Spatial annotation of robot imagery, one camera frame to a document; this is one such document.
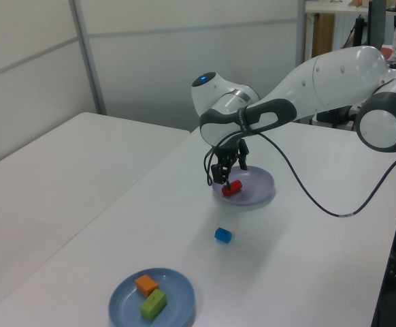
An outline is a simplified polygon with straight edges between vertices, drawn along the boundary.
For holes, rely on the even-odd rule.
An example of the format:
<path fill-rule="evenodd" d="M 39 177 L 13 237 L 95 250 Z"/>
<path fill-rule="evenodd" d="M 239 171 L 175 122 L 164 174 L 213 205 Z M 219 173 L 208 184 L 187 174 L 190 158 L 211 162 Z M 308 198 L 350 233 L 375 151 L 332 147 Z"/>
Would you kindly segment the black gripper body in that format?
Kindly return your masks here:
<path fill-rule="evenodd" d="M 222 158 L 231 158 L 233 160 L 233 164 L 238 161 L 237 160 L 237 155 L 238 155 L 238 143 L 239 142 L 245 142 L 244 139 L 239 139 L 234 142 L 231 142 L 228 145 L 223 145 L 221 147 L 218 147 L 215 150 L 215 155 L 218 159 Z"/>

